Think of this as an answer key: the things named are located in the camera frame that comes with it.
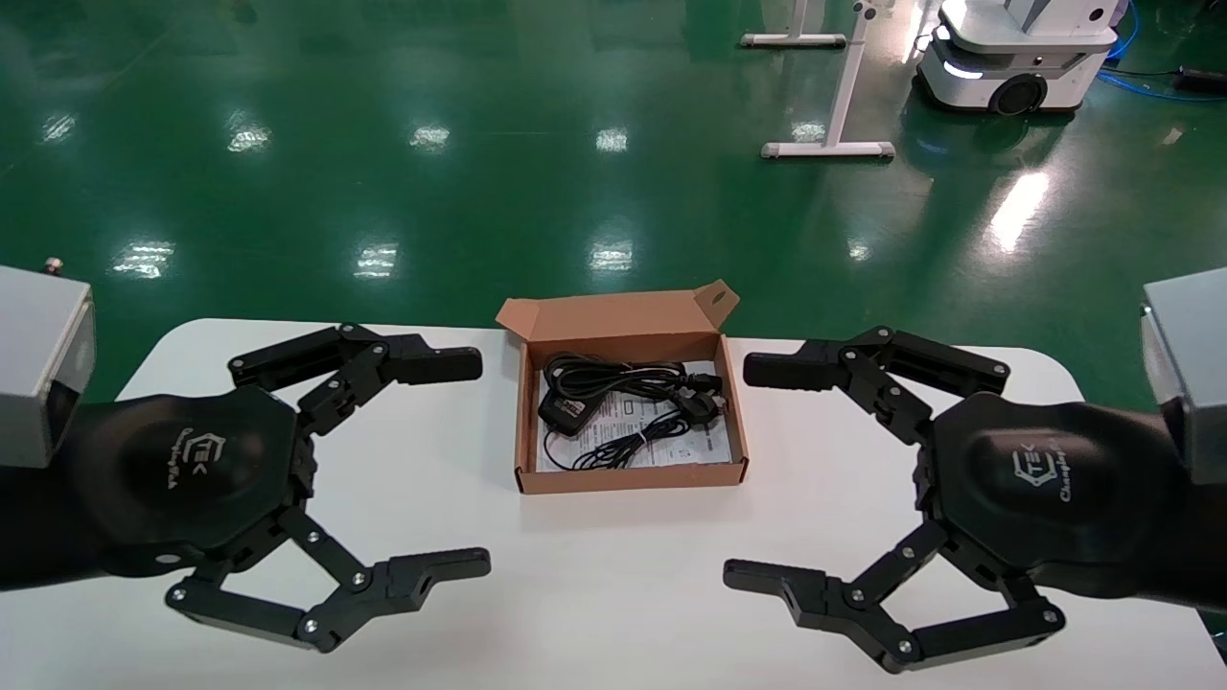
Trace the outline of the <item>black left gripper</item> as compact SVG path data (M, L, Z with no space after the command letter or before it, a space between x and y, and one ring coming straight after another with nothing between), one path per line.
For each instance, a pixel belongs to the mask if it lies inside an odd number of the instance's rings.
M443 582L490 575L485 548L361 564L301 507L317 463L308 435L328 435L393 383L477 381L479 349L429 346L417 333L355 323L232 359L222 397L99 403L69 428L69 486L99 568L152 577L198 566L164 602L194 622L329 654L364 624L418 611ZM267 392L325 377L297 403ZM293 541L335 581L299 609L227 592L228 576Z

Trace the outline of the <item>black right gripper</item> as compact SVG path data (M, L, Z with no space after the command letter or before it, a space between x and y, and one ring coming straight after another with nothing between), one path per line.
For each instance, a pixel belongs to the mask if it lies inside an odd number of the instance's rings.
M1009 366L998 359L887 327L807 339L790 355L748 354L742 379L840 389L902 443L924 444L917 505L931 521L852 582L822 568L725 561L725 586L780 598L798 629L840 634L890 674L924 672L1060 634L1064 611L1036 584L1099 599L1144 592L1147 551L1171 506L1171 437L1160 416L1009 401L999 397ZM969 398L933 422L933 406L903 381ZM957 564L991 580L1007 607L904 629L883 602L952 545Z

